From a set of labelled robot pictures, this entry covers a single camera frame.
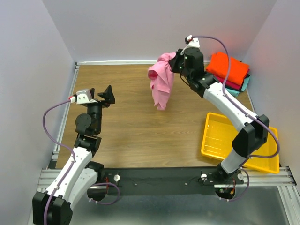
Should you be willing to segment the pink t shirt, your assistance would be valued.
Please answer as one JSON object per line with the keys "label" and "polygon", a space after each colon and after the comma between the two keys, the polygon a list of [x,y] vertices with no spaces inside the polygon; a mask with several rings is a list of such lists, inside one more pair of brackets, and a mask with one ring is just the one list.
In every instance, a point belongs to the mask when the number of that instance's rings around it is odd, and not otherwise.
{"label": "pink t shirt", "polygon": [[174,84],[174,73],[171,71],[169,60],[172,60],[176,53],[164,53],[157,62],[148,69],[148,78],[150,79],[150,89],[154,106],[158,110],[165,110],[167,102],[171,95]]}

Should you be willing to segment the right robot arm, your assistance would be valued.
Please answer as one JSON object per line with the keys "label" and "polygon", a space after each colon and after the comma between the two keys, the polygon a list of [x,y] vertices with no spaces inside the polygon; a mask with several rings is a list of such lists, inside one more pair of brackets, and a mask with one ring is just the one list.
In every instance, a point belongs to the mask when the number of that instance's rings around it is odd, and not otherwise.
{"label": "right robot arm", "polygon": [[199,48],[178,49],[175,57],[169,60],[169,65],[172,72],[185,77],[192,91],[217,107],[238,132],[232,141],[231,152],[207,177],[225,184],[249,156],[266,143],[269,119],[265,115],[256,115],[223,90],[222,83],[204,70],[203,54]]}

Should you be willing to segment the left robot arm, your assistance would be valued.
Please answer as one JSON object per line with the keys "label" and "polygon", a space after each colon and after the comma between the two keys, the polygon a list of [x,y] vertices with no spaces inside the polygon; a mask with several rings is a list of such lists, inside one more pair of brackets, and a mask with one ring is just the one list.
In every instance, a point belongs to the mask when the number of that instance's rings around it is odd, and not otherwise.
{"label": "left robot arm", "polygon": [[92,185],[99,185],[104,180],[102,164],[92,162],[101,143],[99,134],[102,129],[102,110],[115,104],[112,86],[98,93],[101,100],[94,97],[95,89],[77,91],[61,105],[75,103],[86,107],[87,112],[77,116],[74,147],[70,148],[55,140],[48,132],[45,119],[43,129],[47,136],[57,145],[68,149],[71,155],[61,172],[44,192],[37,191],[32,199],[33,224],[68,225],[71,222],[73,208]]}

